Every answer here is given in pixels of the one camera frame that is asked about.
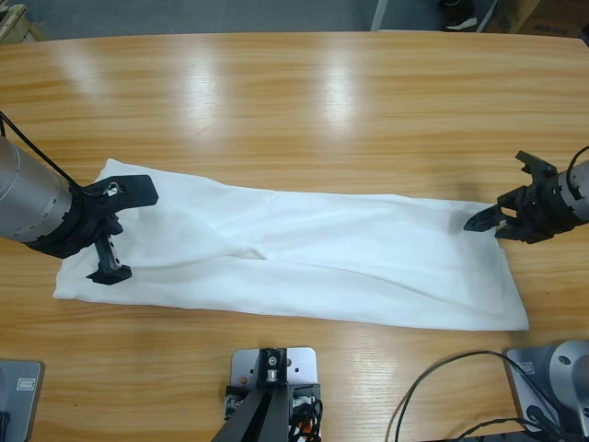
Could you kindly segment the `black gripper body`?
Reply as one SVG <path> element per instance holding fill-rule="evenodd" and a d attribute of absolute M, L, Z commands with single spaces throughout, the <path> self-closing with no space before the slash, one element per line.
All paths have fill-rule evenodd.
<path fill-rule="evenodd" d="M 72 204 L 53 232 L 32 242 L 35 251 L 65 259 L 96 243 L 102 235 L 121 233 L 111 224 L 122 210 L 124 193 L 108 195 L 106 184 L 94 184 L 71 192 Z"/>
<path fill-rule="evenodd" d="M 556 173 L 533 175 L 529 186 L 501 195 L 497 205 L 515 210 L 515 216 L 505 217 L 505 225 L 497 230 L 496 238 L 533 244 L 579 225 L 579 218 L 561 196 Z"/>

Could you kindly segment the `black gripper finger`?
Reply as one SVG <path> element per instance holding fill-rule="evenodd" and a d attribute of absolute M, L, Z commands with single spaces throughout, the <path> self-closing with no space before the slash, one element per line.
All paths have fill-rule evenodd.
<path fill-rule="evenodd" d="M 499 226 L 506 219 L 502 208 L 495 204 L 474 214 L 464 225 L 465 231 L 485 232 Z"/>
<path fill-rule="evenodd" d="M 90 195 L 108 209 L 153 206 L 158 201 L 149 175 L 111 176 L 90 186 Z"/>
<path fill-rule="evenodd" d="M 532 182 L 543 182 L 559 174 L 555 166 L 526 151 L 520 150 L 515 158 L 523 164 L 521 170 L 530 176 Z"/>
<path fill-rule="evenodd" d="M 121 264 L 110 236 L 103 235 L 95 243 L 98 255 L 98 268 L 87 276 L 95 284 L 115 285 L 133 276 L 132 269 Z"/>

